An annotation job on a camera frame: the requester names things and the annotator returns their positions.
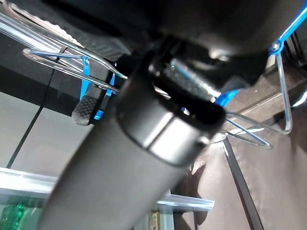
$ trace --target gray floor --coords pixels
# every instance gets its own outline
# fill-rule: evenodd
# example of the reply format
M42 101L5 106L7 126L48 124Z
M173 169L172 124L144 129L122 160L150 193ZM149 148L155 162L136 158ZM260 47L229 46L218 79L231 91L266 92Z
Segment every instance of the gray floor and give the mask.
M39 106L0 92L0 167L6 167Z
M91 130L71 117L44 108L20 149L12 169L59 176Z

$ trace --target wire rack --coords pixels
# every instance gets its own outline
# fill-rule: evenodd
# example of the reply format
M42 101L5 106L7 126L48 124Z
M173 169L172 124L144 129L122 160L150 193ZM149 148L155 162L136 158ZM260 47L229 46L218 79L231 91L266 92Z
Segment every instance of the wire rack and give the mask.
M66 74L70 74L74 77L87 80L93 84L96 84L97 86L103 88L103 89L109 89L115 92L118 92L118 89L98 78L95 78L93 76L88 76L82 73L81 70L78 70L77 68L72 68L68 67L65 65L62 65L60 63L54 62L46 57L58 57L58 58L81 58L81 57L88 57L89 59L92 59L105 68L107 68L109 71L113 72L116 74L118 77L127 79L127 76L124 74L120 73L111 63L109 63L107 60L104 58L96 55L95 53L73 43L72 41L68 41L62 36L59 36L43 27L41 27L38 24L33 23L30 21L28 18L25 18L18 14L14 9L17 8L12 3L7 2L6 0L3 1L3 6L5 11L11 16L12 18L16 19L17 21L21 22L24 26L30 27L31 30L36 31L37 33L43 34L47 37L50 37L52 39L55 39L56 41L62 43L63 45L77 51L80 53L80 55L66 55L66 54L60 54L60 53L52 53L52 52L45 52L45 51L39 51L39 50L33 50L33 49L24 49L23 54L40 64L43 64L45 66L57 69L59 71L62 71ZM256 145L262 148L270 149L272 148L271 144L267 142L266 140L260 138L257 136L255 133L250 131L247 128L244 128L242 125L238 124L237 122L233 121L232 118L236 118L238 120L242 120L246 123L252 124L255 128L260 128L260 129L266 129L270 132L274 132L277 134L285 135L291 132L292 129L292 116L291 116L291 106L289 102L289 96L288 96L288 91L285 83L285 77L284 77L284 71L283 71L283 62L282 62L282 56L280 51L283 48L283 40L278 40L277 43L274 43L271 48L271 53L276 55L276 60L277 60L277 68L278 68L278 74L279 74L279 80L280 80L280 85L281 85L281 92L283 95L283 102L284 102L284 111L285 111L285 128L284 129L278 129L273 126L268 126L262 122L256 121L254 119L251 119L249 117L246 117L244 115L241 115L239 113L227 111L226 112L226 122L231 123L232 125L236 126L239 128L241 131L234 134L229 131L221 130L220 133L218 134L218 138L214 138L212 140L213 143L223 141L226 137L232 137L239 139L241 141L247 142L252 145Z

